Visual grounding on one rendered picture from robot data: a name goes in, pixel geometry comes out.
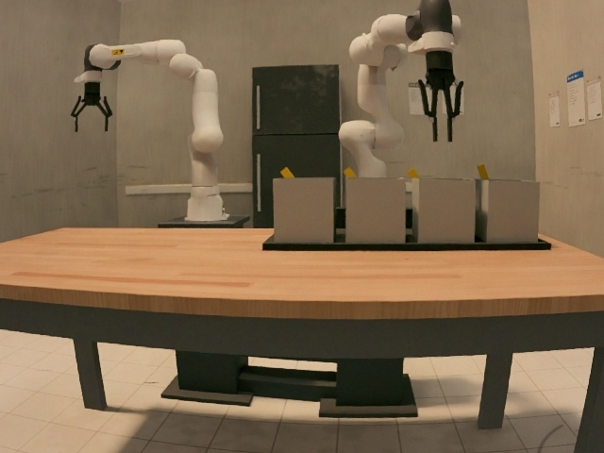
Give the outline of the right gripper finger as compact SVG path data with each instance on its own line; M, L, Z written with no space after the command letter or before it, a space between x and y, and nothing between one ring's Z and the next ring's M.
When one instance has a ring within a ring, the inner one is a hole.
M71 116L73 116L73 120L75 120L75 132L77 132L77 122L78 122L78 117L77 116L89 104L89 102L92 100L91 98L89 98L88 101L86 103L84 103L84 105L80 108L80 110L75 114L76 109L77 109L80 101L82 101L82 99L84 99L83 96L79 96L77 98L77 102L76 102L75 107L74 107L74 109L73 109L73 111L71 113Z
M107 97L103 96L101 97L101 100L103 101L107 111L105 111L105 109L101 106L100 102L97 100L97 98L94 98L94 101L97 103L97 107L102 111L102 113L106 116L105 118L105 131L108 131L108 120L110 119L110 116L112 115L111 109L109 107L108 101L107 101ZM109 113L109 114L108 114Z

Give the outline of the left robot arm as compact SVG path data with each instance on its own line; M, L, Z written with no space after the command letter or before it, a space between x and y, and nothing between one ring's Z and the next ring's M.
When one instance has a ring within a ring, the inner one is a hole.
M452 15L449 0L421 0L407 18L382 16L373 23L370 34L362 34L351 43L351 59L362 64L358 104L373 117L373 121L343 123L339 131L342 145L358 165L358 177L387 177L385 163L373 156L372 149L398 148L404 142L404 130L389 112L386 96L387 69L395 71L407 61L403 43L413 42L409 52L424 57L430 51L453 53L464 36L465 27L458 16Z

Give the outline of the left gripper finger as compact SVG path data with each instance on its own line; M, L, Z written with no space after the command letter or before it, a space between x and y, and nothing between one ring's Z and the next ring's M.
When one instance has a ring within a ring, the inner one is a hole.
M458 79L455 79L455 81L454 81L455 87L456 87L455 104L454 104L455 112L453 112L453 109L452 109L448 77L444 78L444 83L445 83L445 91L444 91L445 105L446 105L446 112L447 112L447 117L448 117L447 118L447 142L451 143L452 142L452 123L455 122L455 120L456 120L455 116L458 116L460 114L461 88L462 88L464 82L459 81Z
M439 91L439 77L436 76L434 78L434 90L432 89L432 99L431 99L431 111L429 111L428 107L428 96L426 90L426 78L419 79L417 81L417 85L420 88L422 103L424 114L428 116L428 120L432 122L433 126L433 141L438 142L438 134L437 134L437 99L438 99L438 91Z

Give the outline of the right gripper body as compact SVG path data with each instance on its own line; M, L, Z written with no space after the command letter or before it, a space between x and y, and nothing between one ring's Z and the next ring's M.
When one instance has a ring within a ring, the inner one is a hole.
M84 99L85 103L88 101L88 99L91 98L92 100L89 102L89 104L87 106L96 106L97 103L94 101L94 98L97 98L98 101L100 101L101 96L100 96L100 83L99 82L88 82L85 83L85 88L84 88Z

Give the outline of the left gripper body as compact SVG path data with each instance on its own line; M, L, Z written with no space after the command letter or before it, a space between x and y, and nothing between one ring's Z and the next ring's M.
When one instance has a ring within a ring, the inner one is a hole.
M444 78L448 77L449 88L455 81L453 73L452 53L447 51L430 51L426 53L427 74L429 86L434 89L434 78L439 77L439 90L445 91Z

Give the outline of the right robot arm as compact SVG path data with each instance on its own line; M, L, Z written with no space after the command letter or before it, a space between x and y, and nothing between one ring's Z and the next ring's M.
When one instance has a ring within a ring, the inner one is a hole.
M102 71L115 70L123 59L132 59L148 65L169 64L174 76L192 83L194 130L188 138L188 146L192 186L198 187L191 187L188 217L184 220L227 220L229 214L225 214L224 202L219 195L218 166L214 157L214 150L219 148L223 141L218 118L216 74L203 69L200 61L187 55L185 45L181 41L162 40L117 46L97 43L86 48L84 74L75 78L75 83L100 83L103 79Z

